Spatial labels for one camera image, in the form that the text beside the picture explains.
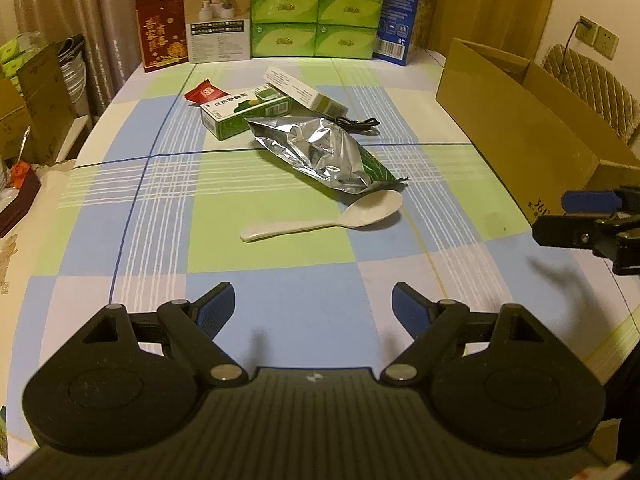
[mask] quilted cushion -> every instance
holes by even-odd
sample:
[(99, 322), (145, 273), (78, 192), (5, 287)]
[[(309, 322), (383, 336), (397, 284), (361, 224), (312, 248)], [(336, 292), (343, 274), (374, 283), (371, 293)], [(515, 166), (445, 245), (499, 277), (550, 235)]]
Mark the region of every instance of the quilted cushion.
[(543, 62), (544, 69), (586, 101), (628, 144), (636, 130), (640, 132), (638, 101), (606, 68), (571, 49), (567, 50), (561, 76), (563, 52), (563, 45), (552, 46)]

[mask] white spoon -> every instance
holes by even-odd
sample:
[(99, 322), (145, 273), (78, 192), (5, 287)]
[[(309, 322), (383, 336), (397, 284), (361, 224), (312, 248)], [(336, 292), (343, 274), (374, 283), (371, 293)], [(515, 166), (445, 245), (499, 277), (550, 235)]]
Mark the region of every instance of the white spoon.
[(277, 222), (258, 224), (245, 228), (240, 237), (245, 242), (253, 242), (288, 233), (312, 231), (324, 227), (347, 227), (355, 229), (375, 224), (398, 211), (402, 205), (402, 195), (397, 191), (383, 190), (370, 193), (356, 200), (338, 218), (332, 220), (308, 220), (300, 222)]

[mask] green and silver snack bag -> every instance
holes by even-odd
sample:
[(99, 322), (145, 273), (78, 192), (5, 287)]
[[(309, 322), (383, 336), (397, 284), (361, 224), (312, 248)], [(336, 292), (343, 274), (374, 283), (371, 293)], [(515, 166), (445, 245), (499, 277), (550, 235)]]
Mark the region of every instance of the green and silver snack bag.
[(247, 118), (261, 145), (300, 173), (351, 194), (398, 179), (338, 124), (322, 117)]

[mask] checkered tablecloth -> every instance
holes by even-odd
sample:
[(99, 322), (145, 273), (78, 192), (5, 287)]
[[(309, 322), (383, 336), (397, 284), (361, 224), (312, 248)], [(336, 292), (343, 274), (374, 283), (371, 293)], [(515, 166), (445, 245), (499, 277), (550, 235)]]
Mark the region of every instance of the checkered tablecloth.
[[(353, 197), (293, 173), (250, 133), (217, 141), (183, 94), (209, 78), (228, 91), (269, 64), (376, 117), (355, 136), (397, 176), (404, 206), (383, 226), (330, 228), (251, 244), (252, 222), (336, 216)], [(106, 303), (130, 312), (194, 300), (229, 281), (236, 312), (216, 342), (240, 364), (372, 367), (411, 341), (390, 294), (407, 282), (473, 310), (524, 304), (606, 380), (639, 339), (640, 281), (615, 278), (588, 251), (540, 248), (524, 216), (435, 101), (442, 73), (424, 53), (380, 60), (254, 59), (136, 72), (98, 122), (51, 219), (24, 293), (7, 387), (12, 439), (33, 444), (26, 381)]]

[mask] brown and white box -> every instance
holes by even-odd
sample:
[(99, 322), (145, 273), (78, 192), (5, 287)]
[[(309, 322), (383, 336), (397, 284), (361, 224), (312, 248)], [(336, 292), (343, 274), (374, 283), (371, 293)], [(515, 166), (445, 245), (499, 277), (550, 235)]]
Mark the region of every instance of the brown and white box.
[(190, 63), (251, 57), (251, 0), (184, 0)]

